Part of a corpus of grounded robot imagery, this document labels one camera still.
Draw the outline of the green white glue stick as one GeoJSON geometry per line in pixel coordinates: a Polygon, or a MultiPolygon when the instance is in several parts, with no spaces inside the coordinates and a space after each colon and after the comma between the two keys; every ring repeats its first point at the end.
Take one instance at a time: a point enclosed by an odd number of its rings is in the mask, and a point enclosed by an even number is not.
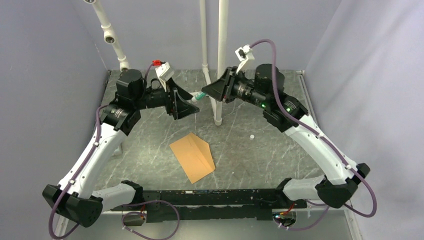
{"type": "Polygon", "coordinates": [[[197,102],[197,101],[201,100],[202,98],[204,98],[204,97],[206,97],[206,96],[207,96],[207,94],[206,94],[206,93],[204,93],[204,92],[198,92],[197,94],[195,94],[195,95],[191,98],[191,100],[192,100],[193,102],[197,102]]]}

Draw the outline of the brown paper envelope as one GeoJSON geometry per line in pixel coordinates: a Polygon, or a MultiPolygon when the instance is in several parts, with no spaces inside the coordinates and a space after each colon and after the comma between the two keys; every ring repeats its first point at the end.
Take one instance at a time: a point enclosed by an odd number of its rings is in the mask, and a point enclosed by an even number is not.
{"type": "Polygon", "coordinates": [[[192,184],[216,169],[210,145],[192,132],[169,146],[192,184]]]}

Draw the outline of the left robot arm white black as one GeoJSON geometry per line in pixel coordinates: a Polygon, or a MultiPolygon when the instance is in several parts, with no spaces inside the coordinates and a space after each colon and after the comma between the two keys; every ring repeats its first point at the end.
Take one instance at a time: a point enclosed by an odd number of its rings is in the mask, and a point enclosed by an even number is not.
{"type": "Polygon", "coordinates": [[[143,205],[143,188],[132,181],[100,191],[94,186],[113,152],[141,119],[142,110],[163,107],[175,120],[199,112],[191,104],[192,95],[173,80],[173,70],[159,66],[155,71],[157,88],[147,86],[139,70],[120,74],[114,99],[97,114],[96,129],[86,149],[57,185],[49,184],[43,190],[54,214],[87,228],[105,211],[124,205],[137,210],[143,205]]]}

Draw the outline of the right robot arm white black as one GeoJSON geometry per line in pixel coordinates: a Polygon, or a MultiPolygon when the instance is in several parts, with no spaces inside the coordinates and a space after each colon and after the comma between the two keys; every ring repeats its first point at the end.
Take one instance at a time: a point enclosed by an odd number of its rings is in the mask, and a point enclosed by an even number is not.
{"type": "Polygon", "coordinates": [[[276,203],[287,208],[302,199],[322,201],[336,209],[342,207],[361,183],[352,171],[365,178],[370,172],[369,166],[349,159],[346,163],[341,161],[317,134],[319,128],[307,108],[284,92],[285,76],[277,67],[270,63],[261,64],[255,69],[253,79],[236,70],[235,66],[227,67],[222,76],[204,86],[202,92],[219,102],[240,99],[261,108],[267,122],[297,142],[323,171],[323,175],[314,178],[286,178],[276,188],[276,203]]]}

